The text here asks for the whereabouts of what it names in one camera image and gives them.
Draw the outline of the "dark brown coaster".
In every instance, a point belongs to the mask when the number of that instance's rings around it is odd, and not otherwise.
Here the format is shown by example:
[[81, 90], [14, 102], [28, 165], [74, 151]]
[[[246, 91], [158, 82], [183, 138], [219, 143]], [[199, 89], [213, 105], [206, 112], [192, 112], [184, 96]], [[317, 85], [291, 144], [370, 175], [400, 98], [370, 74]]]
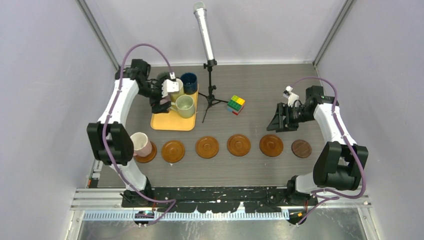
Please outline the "dark brown coaster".
[[302, 159], [308, 158], [312, 154], [311, 145], [303, 139], [295, 140], [291, 145], [291, 150], [295, 156]]

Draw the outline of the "light green mug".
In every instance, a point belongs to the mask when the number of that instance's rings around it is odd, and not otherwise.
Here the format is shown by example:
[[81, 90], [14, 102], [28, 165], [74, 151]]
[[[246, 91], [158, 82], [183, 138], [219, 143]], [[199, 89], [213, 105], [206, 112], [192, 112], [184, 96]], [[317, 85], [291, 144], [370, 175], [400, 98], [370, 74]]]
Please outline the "light green mug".
[[170, 109], [176, 111], [182, 118], [191, 118], [196, 113], [195, 101], [190, 95], [181, 95], [171, 103]]

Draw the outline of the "pink white cup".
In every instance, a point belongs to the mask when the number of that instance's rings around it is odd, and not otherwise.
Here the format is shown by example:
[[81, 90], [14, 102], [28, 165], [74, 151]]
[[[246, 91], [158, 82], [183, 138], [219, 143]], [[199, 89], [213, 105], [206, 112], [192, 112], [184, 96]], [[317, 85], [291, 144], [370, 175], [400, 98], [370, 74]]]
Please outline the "pink white cup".
[[147, 157], [152, 153], [153, 146], [148, 136], [143, 132], [136, 132], [130, 136], [133, 143], [133, 155]]

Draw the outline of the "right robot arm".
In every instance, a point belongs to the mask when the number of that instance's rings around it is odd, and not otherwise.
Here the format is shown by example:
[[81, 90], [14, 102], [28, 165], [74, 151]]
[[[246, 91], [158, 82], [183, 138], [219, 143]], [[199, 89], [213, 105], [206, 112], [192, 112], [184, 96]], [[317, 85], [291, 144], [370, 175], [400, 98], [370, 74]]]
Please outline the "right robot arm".
[[287, 103], [278, 103], [267, 131], [292, 132], [300, 123], [316, 121], [325, 145], [313, 171], [295, 175], [287, 182], [285, 198], [291, 205], [299, 205], [318, 193], [330, 192], [337, 196], [357, 199], [363, 193], [348, 195], [363, 181], [368, 149], [350, 136], [340, 115], [338, 96], [327, 96], [322, 86], [313, 85], [305, 91], [305, 103], [296, 104], [299, 96], [287, 86], [283, 92]]

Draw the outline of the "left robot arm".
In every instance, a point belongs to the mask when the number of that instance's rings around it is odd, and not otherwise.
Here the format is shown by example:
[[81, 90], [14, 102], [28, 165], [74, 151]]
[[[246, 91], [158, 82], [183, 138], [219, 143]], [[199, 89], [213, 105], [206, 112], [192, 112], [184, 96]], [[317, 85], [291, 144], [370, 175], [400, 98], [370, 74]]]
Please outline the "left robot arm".
[[130, 67], [115, 74], [115, 85], [105, 112], [86, 131], [94, 158], [113, 169], [125, 184], [125, 200], [148, 207], [154, 199], [149, 179], [134, 160], [134, 144], [125, 129], [131, 104], [136, 95], [148, 98], [153, 113], [164, 113], [170, 106], [163, 96], [168, 73], [150, 79], [151, 66], [143, 59], [132, 59]]

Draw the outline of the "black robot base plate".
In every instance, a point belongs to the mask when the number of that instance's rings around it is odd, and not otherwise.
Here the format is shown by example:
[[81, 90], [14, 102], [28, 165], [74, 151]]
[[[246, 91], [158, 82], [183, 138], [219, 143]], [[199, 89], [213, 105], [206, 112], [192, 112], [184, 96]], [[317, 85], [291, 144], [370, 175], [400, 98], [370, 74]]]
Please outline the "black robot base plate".
[[147, 194], [157, 201], [176, 200], [171, 213], [234, 213], [244, 206], [246, 213], [276, 213], [279, 207], [311, 208], [318, 201], [286, 199], [286, 187], [155, 187]]

